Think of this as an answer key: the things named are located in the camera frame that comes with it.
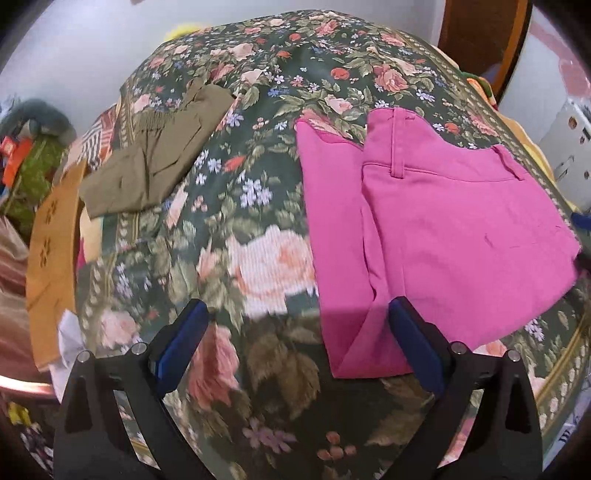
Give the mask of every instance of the bed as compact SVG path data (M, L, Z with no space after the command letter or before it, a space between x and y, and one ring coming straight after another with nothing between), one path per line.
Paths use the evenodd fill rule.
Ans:
M464 148L503 143L570 209L495 111L436 49L332 11L207 28L159 46L64 159L92 169L134 139L135 115L178 107L201 77L236 96L188 175L160 206L81 221L76 304L99 356L150 341L191 297L217 325L176 392L179 429L218 479L380 478L431 405L412 375L335 380L322 344L294 121L360 144L367 113L403 106ZM589 282L479 352L516 349L536 396L544 450L573 411L589 362ZM125 397L138 456L154 463ZM445 462L457 458L479 393Z

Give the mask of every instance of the hole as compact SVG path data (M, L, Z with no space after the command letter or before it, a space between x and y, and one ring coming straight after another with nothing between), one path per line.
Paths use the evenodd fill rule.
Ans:
M88 395L86 394L86 380L82 377L76 380L64 428L66 433L85 432L92 428Z
M531 431L523 389L518 381L515 381L513 387L511 387L511 399L507 418L505 419L505 427L507 430L513 430L514 432L529 433Z

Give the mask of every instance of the belt loop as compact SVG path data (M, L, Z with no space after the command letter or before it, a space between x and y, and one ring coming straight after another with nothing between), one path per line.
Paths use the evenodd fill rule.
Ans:
M521 165L517 163L517 160L513 157L511 152L507 150L507 148L504 145L497 144L493 145L492 148L499 154L505 168L508 171L510 171L513 175L515 175L516 179L525 180L525 175L527 174L527 171L525 170L525 168L523 168Z
M406 120L405 110L403 108L394 108L392 115L392 148L390 150L390 176L397 179L404 178L404 146L403 128Z

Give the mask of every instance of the blue gripper pad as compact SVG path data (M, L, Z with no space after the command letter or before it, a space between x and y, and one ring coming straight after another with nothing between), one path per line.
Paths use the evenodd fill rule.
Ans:
M157 361L154 372L157 380L156 390L161 398L178 387L207 330L209 325L207 305L200 300L191 300L176 322L182 322L182 324Z
M388 323L421 386L439 398L445 390L441 360L397 298L388 306Z

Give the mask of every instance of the white wall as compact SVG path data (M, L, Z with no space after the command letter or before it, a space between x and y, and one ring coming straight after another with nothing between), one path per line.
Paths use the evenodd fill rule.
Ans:
M552 24L534 8L531 21L558 35ZM517 120L530 138L538 143L567 99L567 90L560 70L559 57L542 41L528 33L517 66L499 111Z
M54 0L0 73L0 97L17 93L44 99L81 133L116 102L123 81L181 23L220 25L330 8L430 40L433 7L441 1L144 0L133 5L130 0Z

